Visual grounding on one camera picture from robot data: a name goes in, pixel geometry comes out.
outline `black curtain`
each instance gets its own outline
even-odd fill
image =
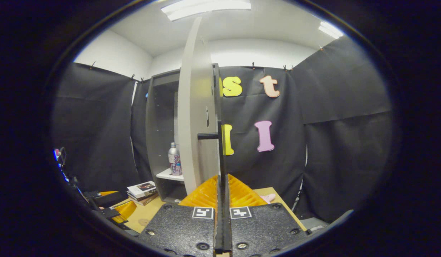
[[[131,139],[136,169],[142,182],[151,181],[152,174],[149,166],[146,148],[146,102],[150,80],[140,82],[136,86],[131,115]]]
[[[274,187],[292,206],[305,168],[305,137],[297,86],[283,69],[220,67],[220,76],[239,77],[242,93],[222,98],[222,118],[232,125],[230,139],[235,153],[226,156],[227,172],[251,188]],[[276,98],[265,94],[259,80],[266,75],[277,80]],[[274,150],[258,152],[255,122],[268,120]]]
[[[393,117],[386,81],[343,36],[298,64],[308,163],[299,218],[332,222],[370,196],[390,153]]]
[[[82,190],[125,190],[140,182],[130,140],[134,84],[88,65],[72,63],[64,71],[51,136],[54,147],[66,148],[66,171]]]

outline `book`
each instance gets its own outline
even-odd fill
[[[150,197],[151,195],[155,194],[156,192],[157,191],[155,189],[151,190],[151,191],[149,191],[149,194],[147,196],[143,196],[143,197],[139,197],[139,198],[135,197],[130,191],[127,191],[127,195],[134,200],[141,201],[141,200],[144,200],[144,199]]]
[[[156,185],[153,181],[144,182],[138,185],[127,187],[130,193],[136,198],[149,196],[156,192]]]
[[[146,197],[141,201],[137,201],[135,199],[133,199],[132,197],[129,196],[130,200],[134,201],[137,205],[142,205],[145,206],[148,203],[150,203],[152,200],[154,200],[155,198],[157,198],[157,196],[159,196],[159,194],[155,193],[153,195],[151,195],[150,197]]]

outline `white wall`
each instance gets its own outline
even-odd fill
[[[124,37],[106,30],[87,45],[74,60],[76,63],[92,65],[127,77],[150,78],[148,76],[152,57],[141,47]]]
[[[255,66],[288,69],[317,50],[297,44],[265,39],[227,39],[208,43],[213,63],[219,66]],[[181,67],[183,48],[158,55],[152,60],[149,77]]]

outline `white ceiling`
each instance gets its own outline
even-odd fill
[[[284,0],[250,0],[251,10],[219,10],[170,21],[160,8],[179,0],[158,0],[110,29],[153,57],[185,45],[193,20],[203,16],[205,37],[271,39],[319,49],[333,41],[319,31],[320,19]]]

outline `wooden table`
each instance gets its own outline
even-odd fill
[[[268,194],[276,194],[276,198],[271,203],[281,203],[284,205],[284,207],[287,209],[287,211],[290,213],[290,215],[294,218],[294,220],[298,223],[298,225],[303,229],[303,231],[306,231],[305,226],[299,221],[299,219],[295,216],[295,214],[290,210],[290,208],[284,203],[282,198],[279,196],[278,193],[274,190],[272,187],[265,187],[260,189],[254,189],[254,192],[256,192],[258,195],[268,195]],[[126,203],[130,201],[130,199],[124,200],[117,205],[121,205],[123,203]],[[132,215],[127,219],[128,222],[125,223],[126,226],[129,228],[135,230],[138,233],[141,233],[143,229],[147,226],[149,221],[152,220],[154,215],[157,213],[157,211],[162,207],[162,205],[166,204],[165,202],[162,202],[160,200],[160,197],[155,198],[150,203],[148,203],[146,206],[142,205],[136,205],[136,210],[132,213]]]

